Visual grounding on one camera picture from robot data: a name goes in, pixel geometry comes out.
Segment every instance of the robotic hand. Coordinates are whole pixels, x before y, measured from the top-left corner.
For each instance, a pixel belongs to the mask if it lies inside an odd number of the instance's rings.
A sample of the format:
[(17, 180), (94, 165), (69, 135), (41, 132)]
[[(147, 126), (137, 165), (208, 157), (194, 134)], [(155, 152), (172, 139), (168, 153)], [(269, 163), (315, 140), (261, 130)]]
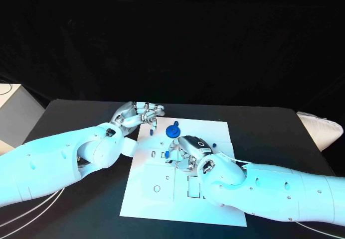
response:
[(166, 163), (188, 172), (196, 168), (201, 189), (218, 207), (233, 206), (256, 216), (283, 221), (318, 221), (345, 226), (345, 178), (254, 164), (212, 153), (192, 136), (173, 140), (182, 161)]
[(54, 193), (108, 168), (120, 154), (133, 157), (137, 142), (124, 136), (143, 123), (156, 130), (163, 110), (127, 102), (110, 123), (41, 138), (0, 156), (0, 207)]

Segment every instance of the tabletop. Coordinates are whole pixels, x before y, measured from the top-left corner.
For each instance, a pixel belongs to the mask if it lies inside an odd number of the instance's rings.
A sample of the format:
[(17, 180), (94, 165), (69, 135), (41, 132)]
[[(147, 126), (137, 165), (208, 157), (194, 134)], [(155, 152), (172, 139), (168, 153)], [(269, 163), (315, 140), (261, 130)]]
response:
[[(55, 100), (51, 102), (26, 142), (108, 122), (121, 102)], [(163, 104), (166, 117), (228, 122), (235, 158), (334, 176), (328, 162), (290, 109)], [(129, 135), (137, 139), (139, 128)], [(56, 203), (16, 238), (325, 238), (295, 222), (277, 222), (247, 215), (247, 227), (120, 217), (131, 158), (120, 156), (114, 165), (91, 173), (67, 187)], [(46, 197), (0, 208), (0, 223), (26, 212)], [(43, 210), (38, 209), (0, 228), (0, 237)], [(309, 227), (345, 235), (341, 226), (310, 222)]]

